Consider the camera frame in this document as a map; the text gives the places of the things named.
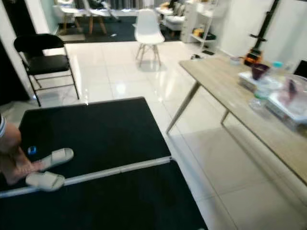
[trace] white wall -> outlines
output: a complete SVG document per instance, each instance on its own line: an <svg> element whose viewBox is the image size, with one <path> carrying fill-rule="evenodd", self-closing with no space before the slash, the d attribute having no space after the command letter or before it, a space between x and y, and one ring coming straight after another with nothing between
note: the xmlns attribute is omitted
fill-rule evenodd
<svg viewBox="0 0 307 230"><path fill-rule="evenodd" d="M24 66L22 65L21 59L13 46L13 42L16 38L16 35L1 0L0 0L0 18L1 18L0 39L24 88L26 89L29 96L32 97L33 92L31 90L27 74L25 72Z"/></svg>
<svg viewBox="0 0 307 230"><path fill-rule="evenodd" d="M232 0L225 19L220 48L234 56L243 56L255 39L273 0ZM293 64L307 59L307 2L281 0L262 43L264 59Z"/></svg>
<svg viewBox="0 0 307 230"><path fill-rule="evenodd" d="M40 0L25 0L31 21L37 34L49 34L50 30Z"/></svg>

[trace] black seat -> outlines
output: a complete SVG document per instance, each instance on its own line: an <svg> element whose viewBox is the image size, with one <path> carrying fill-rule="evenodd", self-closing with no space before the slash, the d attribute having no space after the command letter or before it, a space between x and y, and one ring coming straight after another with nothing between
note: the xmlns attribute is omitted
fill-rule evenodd
<svg viewBox="0 0 307 230"><path fill-rule="evenodd" d="M30 75L62 72L69 70L68 59L65 55L33 57L29 60Z"/></svg>
<svg viewBox="0 0 307 230"><path fill-rule="evenodd" d="M73 85L75 87L77 97L79 99L75 79L71 70L69 63L69 58L67 56L67 51L64 46L64 42L57 36L51 34L32 34L32 35L23 35L19 36L14 41L15 49L18 54L24 54L24 57L21 57L25 70L27 72L28 79L31 83L32 89L36 96L38 105L41 106L39 98L36 94L36 91L52 89L57 87L65 87ZM42 50L53 49L53 48L63 48L66 55L52 55L44 56ZM71 71L70 75L56 76L56 77L46 77L37 79L35 76L39 74ZM36 89L31 81L30 75L33 76L34 80L37 82L39 89ZM60 78L60 77L72 77L72 84L59 85L55 87L42 88L39 83L40 80L50 79L50 78Z"/></svg>

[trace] purple cup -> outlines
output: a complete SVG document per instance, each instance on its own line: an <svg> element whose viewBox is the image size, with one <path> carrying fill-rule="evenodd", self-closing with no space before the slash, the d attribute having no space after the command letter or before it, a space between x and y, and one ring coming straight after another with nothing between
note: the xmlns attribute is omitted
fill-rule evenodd
<svg viewBox="0 0 307 230"><path fill-rule="evenodd" d="M251 73L252 73L252 76L253 76L253 79L254 80L259 80L259 78L262 77L262 75L269 70L270 67L264 65L264 64L260 64L260 63L257 63L257 64L254 64L252 65L251 67Z"/></svg>

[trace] black mat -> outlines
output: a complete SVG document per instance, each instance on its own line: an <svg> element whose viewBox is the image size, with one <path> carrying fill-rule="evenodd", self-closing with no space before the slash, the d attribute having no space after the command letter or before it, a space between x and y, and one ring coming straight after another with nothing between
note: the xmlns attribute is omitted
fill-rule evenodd
<svg viewBox="0 0 307 230"><path fill-rule="evenodd" d="M66 178L170 156L144 98L27 111L20 124L22 149L37 147L31 161L71 148L74 158L50 172ZM0 191L7 186L0 174Z"/></svg>
<svg viewBox="0 0 307 230"><path fill-rule="evenodd" d="M0 199L1 230L206 230L173 161L66 186Z"/></svg>
<svg viewBox="0 0 307 230"><path fill-rule="evenodd" d="M83 34L85 35L84 41L65 41L66 43L87 43L87 42L130 42L135 41L134 38L134 27L132 24L136 22L135 16L127 16L127 17L120 17L121 22L117 22L112 18L106 17L105 18L105 26L107 34L103 34L98 19L94 18L93 24L93 32L91 35L88 34L89 32L89 24L88 18L80 17L78 21L80 21L80 27L83 30ZM160 26L161 33L165 37L165 41L179 41L180 40L180 32L176 32L175 36L171 36L171 32L165 27ZM66 35L74 35L80 34L75 27L71 27L67 29Z"/></svg>

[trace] wooden table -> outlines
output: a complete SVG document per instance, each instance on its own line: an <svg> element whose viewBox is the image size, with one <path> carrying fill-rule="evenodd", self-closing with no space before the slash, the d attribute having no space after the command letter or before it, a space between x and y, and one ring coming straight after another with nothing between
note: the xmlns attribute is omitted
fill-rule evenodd
<svg viewBox="0 0 307 230"><path fill-rule="evenodd" d="M238 84L238 73L249 70L249 67L232 65L226 57L181 61L180 65L196 82L167 128L167 133L202 86L226 108L222 125L231 113L307 185L307 139L290 130L269 111L265 110L265 116L261 116L250 108L248 102L253 98L253 93Z"/></svg>

